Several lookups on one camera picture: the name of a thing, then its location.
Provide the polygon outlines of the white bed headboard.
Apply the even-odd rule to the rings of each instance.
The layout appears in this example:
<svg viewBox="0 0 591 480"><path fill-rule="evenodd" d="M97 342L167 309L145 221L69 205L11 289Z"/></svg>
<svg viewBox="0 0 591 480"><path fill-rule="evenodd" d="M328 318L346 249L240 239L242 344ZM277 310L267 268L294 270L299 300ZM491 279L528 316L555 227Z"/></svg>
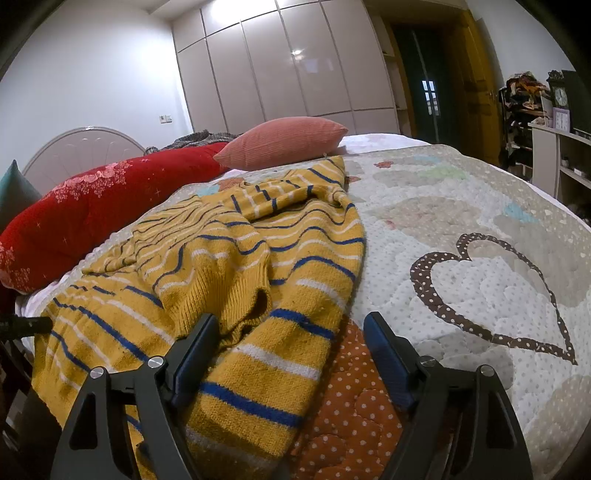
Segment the white bed headboard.
<svg viewBox="0 0 591 480"><path fill-rule="evenodd" d="M144 148L130 136L107 127L81 127L46 143L23 169L42 195L70 177L103 165L141 156Z"/></svg>

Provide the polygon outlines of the pink corduroy pillow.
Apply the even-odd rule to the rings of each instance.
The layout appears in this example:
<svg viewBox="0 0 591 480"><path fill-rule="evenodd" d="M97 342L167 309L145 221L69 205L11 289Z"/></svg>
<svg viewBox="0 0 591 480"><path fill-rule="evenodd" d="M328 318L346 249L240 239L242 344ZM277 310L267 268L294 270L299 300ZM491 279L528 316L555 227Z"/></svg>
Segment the pink corduroy pillow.
<svg viewBox="0 0 591 480"><path fill-rule="evenodd" d="M214 160L245 171L321 158L338 149L349 129L325 118L297 116L273 119L236 137Z"/></svg>

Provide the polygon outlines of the teal cushion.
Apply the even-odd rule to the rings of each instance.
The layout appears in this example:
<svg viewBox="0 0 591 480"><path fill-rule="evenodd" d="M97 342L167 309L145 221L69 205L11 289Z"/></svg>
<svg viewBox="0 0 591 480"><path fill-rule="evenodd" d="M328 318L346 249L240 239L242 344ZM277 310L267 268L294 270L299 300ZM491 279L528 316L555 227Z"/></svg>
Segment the teal cushion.
<svg viewBox="0 0 591 480"><path fill-rule="evenodd" d="M0 184L0 231L3 232L13 219L41 198L13 160Z"/></svg>

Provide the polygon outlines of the red floral duvet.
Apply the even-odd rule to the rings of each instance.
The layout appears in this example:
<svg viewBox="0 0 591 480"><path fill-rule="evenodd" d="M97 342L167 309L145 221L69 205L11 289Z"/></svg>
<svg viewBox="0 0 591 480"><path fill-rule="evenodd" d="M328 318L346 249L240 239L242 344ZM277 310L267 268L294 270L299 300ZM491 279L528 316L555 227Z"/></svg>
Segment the red floral duvet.
<svg viewBox="0 0 591 480"><path fill-rule="evenodd" d="M163 150L71 177L19 213L1 233L1 283L31 293L71 270L112 233L180 187L224 174L225 146Z"/></svg>

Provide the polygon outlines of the patchwork heart quilt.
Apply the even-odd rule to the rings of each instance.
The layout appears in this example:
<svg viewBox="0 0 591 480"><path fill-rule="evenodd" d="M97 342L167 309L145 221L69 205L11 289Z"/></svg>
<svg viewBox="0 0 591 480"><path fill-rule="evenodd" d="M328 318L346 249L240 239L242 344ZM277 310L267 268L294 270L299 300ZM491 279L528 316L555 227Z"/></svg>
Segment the patchwork heart quilt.
<svg viewBox="0 0 591 480"><path fill-rule="evenodd" d="M311 406L266 479L383 472L402 425L362 337L372 312L445 367L492 366L532 477L555 477L590 420L589 230L523 181L448 146L339 157L365 232L363 264ZM164 208L322 159L183 186L96 248L72 283Z"/></svg>

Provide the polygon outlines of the white shelf unit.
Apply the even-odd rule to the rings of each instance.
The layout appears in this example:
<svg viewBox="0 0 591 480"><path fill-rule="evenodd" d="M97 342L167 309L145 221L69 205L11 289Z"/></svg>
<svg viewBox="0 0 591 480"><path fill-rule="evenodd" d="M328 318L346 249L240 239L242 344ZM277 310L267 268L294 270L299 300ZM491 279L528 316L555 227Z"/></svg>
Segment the white shelf unit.
<svg viewBox="0 0 591 480"><path fill-rule="evenodd" d="M532 122L532 183L590 223L590 140Z"/></svg>

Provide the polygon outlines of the cluttered clothes pile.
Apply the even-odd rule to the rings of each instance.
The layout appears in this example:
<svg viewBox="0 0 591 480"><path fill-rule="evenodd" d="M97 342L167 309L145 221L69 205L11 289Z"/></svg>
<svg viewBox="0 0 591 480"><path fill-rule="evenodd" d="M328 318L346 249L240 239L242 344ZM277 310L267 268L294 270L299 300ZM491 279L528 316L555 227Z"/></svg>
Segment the cluttered clothes pile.
<svg viewBox="0 0 591 480"><path fill-rule="evenodd" d="M498 92L501 118L501 168L526 181L533 176L533 134L530 124L544 120L543 100L549 90L530 72L511 76Z"/></svg>

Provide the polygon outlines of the yellow striped knit sweater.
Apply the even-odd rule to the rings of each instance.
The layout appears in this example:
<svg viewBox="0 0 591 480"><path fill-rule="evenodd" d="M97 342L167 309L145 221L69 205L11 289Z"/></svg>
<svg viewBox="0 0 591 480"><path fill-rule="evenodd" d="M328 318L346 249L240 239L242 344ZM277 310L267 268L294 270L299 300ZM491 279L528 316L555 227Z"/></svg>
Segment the yellow striped knit sweater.
<svg viewBox="0 0 591 480"><path fill-rule="evenodd" d="M181 428L205 476L269 478L362 268L365 232L345 187L335 156L139 221L47 302L54 326L35 339L35 392L64 422L91 369L135 369L212 314L214 360Z"/></svg>

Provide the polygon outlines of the grey knit blanket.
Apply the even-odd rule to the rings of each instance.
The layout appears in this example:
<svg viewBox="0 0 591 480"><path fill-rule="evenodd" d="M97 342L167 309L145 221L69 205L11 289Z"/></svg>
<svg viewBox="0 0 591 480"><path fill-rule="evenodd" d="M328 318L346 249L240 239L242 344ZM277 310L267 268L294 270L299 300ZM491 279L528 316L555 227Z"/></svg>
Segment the grey knit blanket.
<svg viewBox="0 0 591 480"><path fill-rule="evenodd" d="M148 147L144 150L143 154L153 154L165 150L176 150L188 147L199 147L205 145L211 145L213 143L229 143L232 140L238 138L237 135L230 134L228 132L211 133L208 130L202 130L194 132L182 137L175 139L171 144L157 148L155 146Z"/></svg>

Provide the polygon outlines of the wooden door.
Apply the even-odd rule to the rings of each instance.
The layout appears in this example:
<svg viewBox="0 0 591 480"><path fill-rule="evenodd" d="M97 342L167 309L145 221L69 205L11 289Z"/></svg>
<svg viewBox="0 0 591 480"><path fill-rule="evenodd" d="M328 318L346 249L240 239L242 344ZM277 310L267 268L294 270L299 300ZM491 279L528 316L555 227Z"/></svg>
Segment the wooden door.
<svg viewBox="0 0 591 480"><path fill-rule="evenodd" d="M401 129L494 166L501 126L483 35L465 1L367 1Z"/></svg>

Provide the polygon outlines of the dark table clock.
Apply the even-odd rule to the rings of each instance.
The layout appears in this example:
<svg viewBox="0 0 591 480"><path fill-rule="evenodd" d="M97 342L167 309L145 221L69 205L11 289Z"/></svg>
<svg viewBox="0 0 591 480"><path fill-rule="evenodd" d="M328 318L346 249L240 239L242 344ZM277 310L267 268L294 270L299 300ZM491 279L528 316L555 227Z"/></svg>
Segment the dark table clock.
<svg viewBox="0 0 591 480"><path fill-rule="evenodd" d="M570 108L564 74L562 71L552 70L547 81L553 100L554 128L567 131L570 129Z"/></svg>

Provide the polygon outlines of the white wardrobe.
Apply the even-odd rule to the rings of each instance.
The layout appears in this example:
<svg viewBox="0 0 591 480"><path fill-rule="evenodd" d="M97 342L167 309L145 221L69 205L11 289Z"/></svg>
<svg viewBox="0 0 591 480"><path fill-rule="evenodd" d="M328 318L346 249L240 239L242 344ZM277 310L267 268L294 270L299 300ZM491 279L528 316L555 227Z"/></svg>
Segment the white wardrobe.
<svg viewBox="0 0 591 480"><path fill-rule="evenodd" d="M172 34L195 130L240 134L294 116L352 134L401 130L361 1L209 1L173 20Z"/></svg>

